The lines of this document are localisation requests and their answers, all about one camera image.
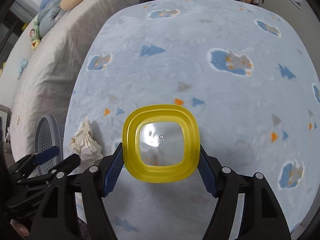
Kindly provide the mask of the grey perforated trash basket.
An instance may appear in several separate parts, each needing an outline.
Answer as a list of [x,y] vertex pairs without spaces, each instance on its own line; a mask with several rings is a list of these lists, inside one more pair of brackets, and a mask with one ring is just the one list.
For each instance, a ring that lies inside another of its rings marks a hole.
[[37,167],[39,175],[47,174],[48,171],[63,160],[63,136],[65,125],[57,122],[51,114],[45,114],[40,119],[35,135],[35,153],[41,153],[52,146],[60,149],[58,156],[50,159]]

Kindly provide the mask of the small pink oval object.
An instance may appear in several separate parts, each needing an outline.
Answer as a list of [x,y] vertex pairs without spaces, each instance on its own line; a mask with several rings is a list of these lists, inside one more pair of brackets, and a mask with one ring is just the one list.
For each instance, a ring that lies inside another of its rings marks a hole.
[[16,117],[16,124],[19,125],[19,123],[20,123],[20,116],[18,115],[18,116]]

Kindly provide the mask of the bed with grey checked sheet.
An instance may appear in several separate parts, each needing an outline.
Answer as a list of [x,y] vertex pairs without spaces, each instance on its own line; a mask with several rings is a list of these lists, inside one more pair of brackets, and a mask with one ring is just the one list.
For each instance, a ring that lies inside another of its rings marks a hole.
[[[19,37],[1,75],[1,105],[11,110],[9,133],[15,160],[33,153],[43,115],[52,114],[65,123],[76,79],[95,37],[112,15],[139,2],[84,0],[58,20],[35,50],[27,32]],[[23,58],[28,65],[18,79]]]

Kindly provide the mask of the yellow plush toy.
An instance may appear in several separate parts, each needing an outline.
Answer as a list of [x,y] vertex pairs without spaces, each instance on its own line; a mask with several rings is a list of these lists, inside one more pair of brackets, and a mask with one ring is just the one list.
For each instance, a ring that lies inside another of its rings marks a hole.
[[5,67],[5,62],[3,62],[3,63],[2,63],[2,66],[0,67],[0,76],[1,76],[1,74],[2,74],[2,72],[3,72],[4,67]]

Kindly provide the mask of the small blue plush toy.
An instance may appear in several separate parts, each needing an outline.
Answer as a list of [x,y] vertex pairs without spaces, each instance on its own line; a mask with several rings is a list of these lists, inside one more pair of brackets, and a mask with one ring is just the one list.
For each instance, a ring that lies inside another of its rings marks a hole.
[[27,67],[27,65],[28,65],[28,61],[27,61],[25,58],[23,58],[23,59],[21,60],[21,63],[20,63],[20,65],[19,65],[19,67],[18,67],[18,79],[21,78],[22,73],[23,73],[23,71],[25,70],[25,68]]

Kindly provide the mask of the small green doll toy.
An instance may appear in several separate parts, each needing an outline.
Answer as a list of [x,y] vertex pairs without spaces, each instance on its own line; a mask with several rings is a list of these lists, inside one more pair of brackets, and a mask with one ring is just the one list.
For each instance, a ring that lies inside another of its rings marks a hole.
[[35,50],[40,44],[40,31],[39,31],[39,24],[34,22],[31,30],[29,31],[29,36],[31,38],[31,49]]

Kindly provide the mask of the blue folded quilt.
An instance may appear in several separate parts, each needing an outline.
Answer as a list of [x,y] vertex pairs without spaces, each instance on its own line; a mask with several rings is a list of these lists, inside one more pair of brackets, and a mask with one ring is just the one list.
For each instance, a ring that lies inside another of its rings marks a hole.
[[40,38],[44,37],[50,29],[58,22],[65,14],[61,9],[60,3],[62,0],[42,0],[40,10],[37,16],[36,23],[39,26]]

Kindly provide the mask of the blue patterned fleece table cloth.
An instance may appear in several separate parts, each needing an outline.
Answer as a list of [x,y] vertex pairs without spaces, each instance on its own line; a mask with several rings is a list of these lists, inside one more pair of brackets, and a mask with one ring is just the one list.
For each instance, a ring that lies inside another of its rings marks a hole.
[[109,155],[126,118],[159,104],[188,109],[222,165],[264,174],[290,231],[303,221],[319,187],[319,79],[283,18],[232,0],[159,0],[116,13],[76,80],[64,154],[84,117]]

